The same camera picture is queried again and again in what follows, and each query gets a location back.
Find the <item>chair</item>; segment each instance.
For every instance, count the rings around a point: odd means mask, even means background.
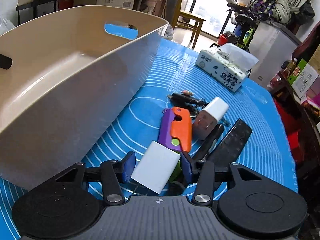
[[[181,10],[181,4],[182,4],[182,0],[178,0],[177,1],[177,5],[173,14],[173,18],[172,18],[172,22],[171,22],[171,26],[174,29],[176,26],[186,29],[186,30],[191,30],[192,31],[192,36],[191,36],[191,40],[190,42],[193,41],[193,38],[195,38],[192,48],[194,49],[201,31],[201,27],[203,22],[205,21],[204,18],[202,18],[199,15],[195,15],[193,13],[190,12],[186,12]],[[195,25],[186,23],[186,22],[182,22],[179,21],[179,16],[182,16],[183,18],[187,18],[190,20],[195,20]]]

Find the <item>white appliance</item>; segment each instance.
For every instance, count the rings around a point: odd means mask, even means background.
[[[259,62],[252,68],[249,78],[265,89],[281,70],[282,64],[291,59],[293,51],[301,44],[299,39],[275,22],[260,22],[249,45],[249,50]]]

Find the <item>white power adapter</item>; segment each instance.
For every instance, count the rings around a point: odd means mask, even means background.
[[[221,98],[216,97],[198,114],[192,125],[193,134],[200,140],[207,138],[228,109],[229,105]]]

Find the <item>metal screw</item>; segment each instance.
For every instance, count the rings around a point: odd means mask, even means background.
[[[116,203],[116,202],[119,202],[122,200],[122,197],[118,194],[111,194],[109,196],[107,196],[107,200],[109,202],[113,202],[113,203]]]
[[[201,203],[206,203],[210,201],[210,197],[208,195],[200,194],[195,196],[195,200]]]

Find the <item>plastic bag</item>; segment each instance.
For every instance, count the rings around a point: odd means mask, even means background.
[[[172,28],[172,26],[170,24],[168,25],[163,38],[165,38],[166,40],[172,41],[172,39],[173,39],[173,28]]]
[[[0,15],[0,36],[12,30],[14,27],[12,22]]]
[[[250,70],[254,65],[256,65],[259,60],[249,52],[237,47],[232,43],[226,43],[218,48],[218,51],[221,50],[223,55],[233,63],[238,65],[242,70]]]
[[[301,6],[300,12],[292,15],[292,21],[298,23],[299,25],[304,25],[308,22],[311,22],[314,16],[316,16],[316,14],[311,3],[306,1],[304,5]]]

